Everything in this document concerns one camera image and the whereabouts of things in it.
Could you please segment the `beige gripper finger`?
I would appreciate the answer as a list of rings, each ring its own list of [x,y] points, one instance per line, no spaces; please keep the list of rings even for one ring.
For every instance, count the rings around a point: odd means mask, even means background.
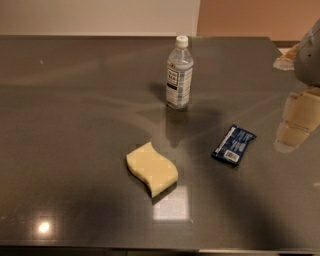
[[[297,51],[298,45],[294,45],[290,49],[285,49],[283,54],[275,60],[273,67],[283,71],[293,70]]]
[[[279,124],[274,147],[281,153],[297,149],[320,125],[320,88],[309,86],[290,93]]]

